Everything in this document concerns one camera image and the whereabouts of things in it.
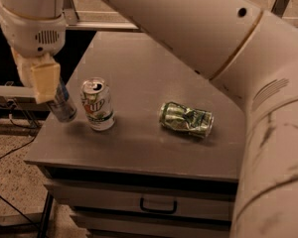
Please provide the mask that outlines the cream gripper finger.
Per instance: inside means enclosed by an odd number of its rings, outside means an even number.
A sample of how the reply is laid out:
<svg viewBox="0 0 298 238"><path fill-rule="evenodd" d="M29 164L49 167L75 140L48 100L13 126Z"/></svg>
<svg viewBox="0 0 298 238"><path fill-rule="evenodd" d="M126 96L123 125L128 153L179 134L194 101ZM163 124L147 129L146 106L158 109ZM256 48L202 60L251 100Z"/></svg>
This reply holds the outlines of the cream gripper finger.
<svg viewBox="0 0 298 238"><path fill-rule="evenodd" d="M33 88L34 83L31 73L31 67L34 64L34 60L32 58L22 57L15 49L11 49L11 53L22 84L25 87Z"/></svg>
<svg viewBox="0 0 298 238"><path fill-rule="evenodd" d="M39 57L31 65L31 79L38 104L52 101L60 82L61 66L50 54Z"/></svg>

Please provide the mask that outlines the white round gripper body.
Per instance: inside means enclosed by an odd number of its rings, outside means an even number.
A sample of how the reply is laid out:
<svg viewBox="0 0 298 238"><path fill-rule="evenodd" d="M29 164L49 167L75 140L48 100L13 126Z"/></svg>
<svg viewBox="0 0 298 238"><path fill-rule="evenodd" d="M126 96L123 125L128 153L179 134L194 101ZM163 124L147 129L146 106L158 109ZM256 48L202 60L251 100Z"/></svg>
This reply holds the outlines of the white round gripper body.
<svg viewBox="0 0 298 238"><path fill-rule="evenodd" d="M66 20L33 20L6 9L0 2L0 27L8 44L24 58L56 55L65 45Z"/></svg>

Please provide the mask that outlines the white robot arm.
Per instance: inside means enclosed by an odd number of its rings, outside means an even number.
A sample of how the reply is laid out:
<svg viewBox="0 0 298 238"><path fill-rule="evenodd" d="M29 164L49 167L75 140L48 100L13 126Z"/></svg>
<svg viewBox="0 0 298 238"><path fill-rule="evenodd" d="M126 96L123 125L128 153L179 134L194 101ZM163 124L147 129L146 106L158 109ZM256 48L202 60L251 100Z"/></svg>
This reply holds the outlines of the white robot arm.
<svg viewBox="0 0 298 238"><path fill-rule="evenodd" d="M27 162L93 236L298 238L298 30L248 0L101 0L69 81L111 88L116 125L48 122Z"/></svg>

